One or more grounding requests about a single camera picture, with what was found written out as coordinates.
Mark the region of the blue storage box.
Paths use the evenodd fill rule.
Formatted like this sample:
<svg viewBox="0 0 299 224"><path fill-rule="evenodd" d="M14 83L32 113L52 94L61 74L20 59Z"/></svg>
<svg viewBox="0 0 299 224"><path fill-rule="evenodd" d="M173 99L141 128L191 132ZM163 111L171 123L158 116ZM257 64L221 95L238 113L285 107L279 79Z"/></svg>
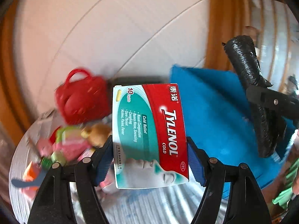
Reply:
<svg viewBox="0 0 299 224"><path fill-rule="evenodd" d="M260 188L271 184L293 143L292 121L285 120L285 137L276 152L261 158L249 102L236 74L174 65L170 82L178 85L186 134L197 147L223 164L248 164Z"/></svg>

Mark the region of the pink green snack pack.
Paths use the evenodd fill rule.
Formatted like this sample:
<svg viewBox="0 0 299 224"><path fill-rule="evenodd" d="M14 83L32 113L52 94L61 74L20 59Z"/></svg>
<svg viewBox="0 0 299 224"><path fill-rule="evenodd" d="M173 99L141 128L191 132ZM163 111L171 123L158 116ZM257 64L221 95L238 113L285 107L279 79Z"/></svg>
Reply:
<svg viewBox="0 0 299 224"><path fill-rule="evenodd" d="M88 141L81 136L82 129L77 126L61 127L56 131L56 140L52 145L52 160L71 162L91 148Z"/></svg>

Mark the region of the wooden door frame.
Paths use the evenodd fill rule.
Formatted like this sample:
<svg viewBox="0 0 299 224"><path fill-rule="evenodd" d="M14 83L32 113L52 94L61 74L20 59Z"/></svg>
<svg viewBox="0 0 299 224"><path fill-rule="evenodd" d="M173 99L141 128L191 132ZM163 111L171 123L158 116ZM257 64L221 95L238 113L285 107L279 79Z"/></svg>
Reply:
<svg viewBox="0 0 299 224"><path fill-rule="evenodd" d="M246 22L245 13L244 0L210 0L205 68L234 70L223 44L243 34Z"/></svg>

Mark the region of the red plastic handbag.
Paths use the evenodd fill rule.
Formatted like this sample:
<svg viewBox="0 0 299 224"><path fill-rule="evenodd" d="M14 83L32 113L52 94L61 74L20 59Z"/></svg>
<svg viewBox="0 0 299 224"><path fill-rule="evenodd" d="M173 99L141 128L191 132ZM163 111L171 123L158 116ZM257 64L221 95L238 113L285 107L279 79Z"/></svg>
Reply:
<svg viewBox="0 0 299 224"><path fill-rule="evenodd" d="M69 125L102 119L111 112L105 79L80 67L72 70L57 87L55 102Z"/></svg>

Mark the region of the pink plush with blue tail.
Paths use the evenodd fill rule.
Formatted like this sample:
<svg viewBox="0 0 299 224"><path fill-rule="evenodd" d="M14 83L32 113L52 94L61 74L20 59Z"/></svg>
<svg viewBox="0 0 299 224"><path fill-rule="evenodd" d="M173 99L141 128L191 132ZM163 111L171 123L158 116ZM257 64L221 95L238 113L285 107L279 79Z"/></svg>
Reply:
<svg viewBox="0 0 299 224"><path fill-rule="evenodd" d="M23 178L11 179L11 184L19 190L27 199L33 200L41 183L46 176L45 169L38 163L30 162L24 171Z"/></svg>

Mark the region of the brown teddy plush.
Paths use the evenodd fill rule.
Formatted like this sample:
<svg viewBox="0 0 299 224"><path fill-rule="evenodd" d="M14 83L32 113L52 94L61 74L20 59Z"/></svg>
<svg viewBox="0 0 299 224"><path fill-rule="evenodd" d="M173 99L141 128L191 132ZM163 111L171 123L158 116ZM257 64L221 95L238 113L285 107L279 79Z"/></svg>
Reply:
<svg viewBox="0 0 299 224"><path fill-rule="evenodd" d="M90 145L97 148L103 147L111 134L112 128L103 123L86 126L81 131L81 137L86 139Z"/></svg>

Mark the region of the Tylenol cold medicine box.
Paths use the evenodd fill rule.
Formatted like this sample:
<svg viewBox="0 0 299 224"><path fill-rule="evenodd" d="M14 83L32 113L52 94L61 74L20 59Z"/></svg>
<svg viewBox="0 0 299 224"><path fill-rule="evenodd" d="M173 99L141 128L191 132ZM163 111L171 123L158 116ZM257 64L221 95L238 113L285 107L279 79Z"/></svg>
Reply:
<svg viewBox="0 0 299 224"><path fill-rule="evenodd" d="M112 141L117 188L162 188L189 181L177 84L115 86Z"/></svg>

